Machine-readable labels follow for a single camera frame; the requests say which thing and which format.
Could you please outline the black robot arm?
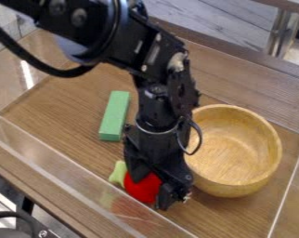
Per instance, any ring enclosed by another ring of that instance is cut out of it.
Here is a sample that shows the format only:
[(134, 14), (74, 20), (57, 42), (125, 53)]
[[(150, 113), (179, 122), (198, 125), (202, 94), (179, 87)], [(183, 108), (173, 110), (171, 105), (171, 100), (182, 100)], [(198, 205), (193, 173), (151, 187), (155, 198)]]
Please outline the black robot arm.
[(123, 126), (123, 157), (131, 182), (158, 178), (151, 202), (166, 210), (185, 202), (193, 175), (183, 158), (201, 93), (183, 42), (149, 20), (142, 0), (0, 0), (0, 5), (51, 33), (78, 64), (61, 70), (42, 62), (0, 27), (0, 43), (37, 70), (73, 78), (107, 63), (131, 75), (138, 111)]

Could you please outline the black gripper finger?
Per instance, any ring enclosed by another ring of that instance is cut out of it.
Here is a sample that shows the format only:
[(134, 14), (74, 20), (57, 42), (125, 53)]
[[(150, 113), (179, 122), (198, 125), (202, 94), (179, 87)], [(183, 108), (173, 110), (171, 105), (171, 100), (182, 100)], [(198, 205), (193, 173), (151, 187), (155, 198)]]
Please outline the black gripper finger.
[(190, 198), (191, 191), (183, 187), (174, 187), (169, 183), (163, 183), (158, 188), (155, 208), (166, 211), (175, 203), (185, 203)]
[(139, 155), (127, 155), (125, 158), (127, 171), (131, 177), (131, 181), (138, 183), (149, 174), (149, 160)]

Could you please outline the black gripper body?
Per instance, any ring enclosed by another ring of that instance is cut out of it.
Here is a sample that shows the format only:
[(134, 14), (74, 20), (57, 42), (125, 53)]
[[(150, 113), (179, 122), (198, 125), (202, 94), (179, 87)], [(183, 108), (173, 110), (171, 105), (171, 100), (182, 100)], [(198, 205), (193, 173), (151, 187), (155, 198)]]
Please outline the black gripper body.
[(150, 172), (174, 187), (191, 187), (191, 172), (183, 161), (190, 127), (181, 120), (167, 131), (145, 131), (139, 126), (125, 126), (123, 156), (139, 155), (149, 160)]

